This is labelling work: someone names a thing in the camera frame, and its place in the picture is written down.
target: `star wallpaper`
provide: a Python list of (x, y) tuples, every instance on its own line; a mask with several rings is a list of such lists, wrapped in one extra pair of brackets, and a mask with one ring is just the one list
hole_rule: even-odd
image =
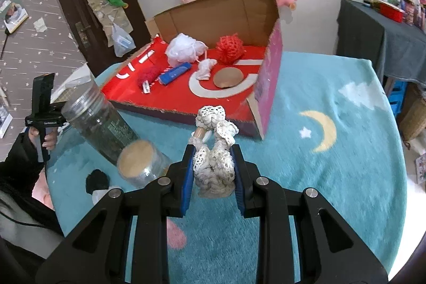
[[(25, 117), (31, 113), (33, 79), (46, 73), (55, 73), (55, 90), (86, 63), (58, 0), (12, 1), (19, 2), (26, 9), (29, 18), (9, 36), (0, 60), (0, 82), (8, 97), (9, 112), (13, 117), (5, 136), (0, 139), (1, 161), (7, 157), (16, 137), (25, 127)], [(34, 25), (40, 18), (47, 27), (43, 32), (37, 31)], [(6, 35), (4, 19), (0, 20), (2, 47)]]

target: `black cable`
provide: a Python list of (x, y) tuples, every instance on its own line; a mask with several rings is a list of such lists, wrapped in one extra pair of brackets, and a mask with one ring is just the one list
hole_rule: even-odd
[(7, 28), (6, 28), (6, 30), (4, 31), (4, 33), (6, 34), (6, 39), (4, 39), (3, 47), (2, 47), (2, 49), (1, 49), (0, 61), (3, 59), (3, 52), (4, 52), (4, 49), (5, 49), (5, 47), (6, 47), (7, 38), (9, 38), (9, 35), (10, 35), (9, 30), (8, 30)]
[(0, 215), (4, 216), (5, 218), (9, 219), (10, 221), (16, 223), (16, 224), (20, 224), (23, 225), (25, 227), (41, 227), (43, 229), (48, 229), (50, 230), (50, 228), (44, 226), (44, 225), (37, 225), (37, 224), (28, 224), (28, 223), (23, 223), (22, 221), (18, 221), (18, 220), (14, 220), (13, 218), (10, 218), (8, 215), (5, 215), (3, 212), (0, 211)]

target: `white cloud print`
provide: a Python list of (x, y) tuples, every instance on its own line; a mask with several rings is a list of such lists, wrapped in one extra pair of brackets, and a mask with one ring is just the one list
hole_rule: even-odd
[(374, 81), (369, 85), (365, 82), (359, 85), (351, 82), (339, 89), (339, 92), (358, 107), (364, 105), (370, 110), (374, 110), (375, 107), (382, 110), (388, 109), (389, 101), (386, 98), (385, 92), (383, 89), (378, 88), (378, 85)]

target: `cork coaster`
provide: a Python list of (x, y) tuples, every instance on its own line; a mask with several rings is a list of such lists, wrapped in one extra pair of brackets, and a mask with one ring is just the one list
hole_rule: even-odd
[(118, 158), (117, 168), (123, 177), (138, 177), (153, 160), (153, 147), (145, 140), (139, 140), (128, 145)]
[(213, 83), (219, 88), (230, 88), (239, 85), (244, 80), (244, 74), (238, 68), (223, 68), (214, 75)]

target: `yellow crescent moon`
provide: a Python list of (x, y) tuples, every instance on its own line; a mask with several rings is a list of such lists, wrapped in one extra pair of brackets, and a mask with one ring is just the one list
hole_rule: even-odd
[(337, 130), (333, 120), (329, 116), (322, 112), (313, 110), (301, 112), (300, 115), (316, 120), (319, 124), (321, 124), (324, 131), (324, 139), (320, 145), (313, 150), (313, 152), (324, 152), (335, 144), (337, 139)]

